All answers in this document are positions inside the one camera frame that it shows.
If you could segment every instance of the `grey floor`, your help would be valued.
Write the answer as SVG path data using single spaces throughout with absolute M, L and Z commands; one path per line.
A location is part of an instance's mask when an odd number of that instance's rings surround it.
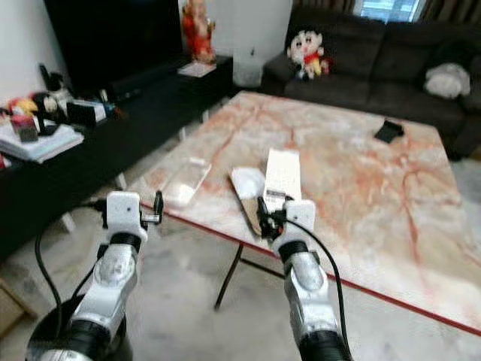
M 195 124 L 189 127 L 191 132 Z M 132 182 L 177 144 L 167 144 L 126 172 Z M 481 163 L 452 165 L 473 225 L 481 215 Z M 107 185 L 99 195 L 113 189 Z M 68 234 L 60 223 L 44 236 L 43 255 L 63 299 L 69 297 L 95 260 L 104 231 L 97 214 L 73 212 Z M 481 228 L 476 239 L 481 245 Z M 240 265 L 219 312 L 213 303 L 236 245 L 166 218 L 151 227 L 140 255 L 141 276 L 128 305 L 136 360 L 300 360 L 289 327 L 282 281 Z M 248 255 L 279 268 L 274 259 Z M 40 314 L 53 307 L 35 263 L 33 242 L 0 268 L 0 275 Z M 481 338 L 344 288 L 346 320 L 355 360 L 481 360 Z M 336 304 L 334 292 L 332 301 Z M 35 321 L 22 320 L 0 341 L 0 360 L 22 360 Z

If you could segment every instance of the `black phone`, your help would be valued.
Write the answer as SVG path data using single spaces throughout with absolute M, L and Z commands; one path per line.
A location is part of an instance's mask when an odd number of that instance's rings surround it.
M 400 124 L 390 122 L 385 119 L 384 124 L 375 134 L 375 139 L 384 141 L 387 144 L 391 143 L 396 137 L 402 137 L 404 135 L 404 129 Z

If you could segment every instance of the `figurine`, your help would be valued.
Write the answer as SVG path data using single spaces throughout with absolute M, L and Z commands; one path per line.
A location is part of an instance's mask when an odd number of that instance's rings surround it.
M 207 18 L 204 0 L 187 0 L 183 7 L 183 31 L 194 60 L 206 64 L 216 61 L 211 39 L 216 24 Z
M 37 105 L 30 98 L 16 98 L 10 100 L 8 109 L 12 114 L 34 116 L 38 111 Z
M 52 135 L 58 124 L 65 123 L 66 117 L 60 109 L 57 101 L 49 93 L 36 93 L 32 96 L 32 100 L 37 105 L 38 111 L 36 113 L 38 118 L 38 127 L 40 128 L 40 135 Z M 45 120 L 51 120 L 57 125 L 45 126 Z
M 301 31 L 287 49 L 287 56 L 300 67 L 300 79 L 314 79 L 321 74 L 329 74 L 332 61 L 324 57 L 322 35 L 315 32 Z

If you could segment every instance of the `transparent plastic box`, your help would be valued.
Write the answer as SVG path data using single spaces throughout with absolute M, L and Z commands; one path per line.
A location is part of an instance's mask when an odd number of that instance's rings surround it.
M 210 168 L 211 164 L 203 159 L 186 159 L 163 187 L 166 205 L 169 208 L 185 208 L 209 174 Z

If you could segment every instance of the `black tv cabinet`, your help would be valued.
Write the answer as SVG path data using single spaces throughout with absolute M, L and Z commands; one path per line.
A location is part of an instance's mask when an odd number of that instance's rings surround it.
M 232 58 L 219 56 L 216 70 L 202 78 L 170 74 L 120 105 L 128 119 L 85 129 L 82 144 L 41 165 L 14 160 L 0 171 L 0 261 L 231 96 L 232 68 Z

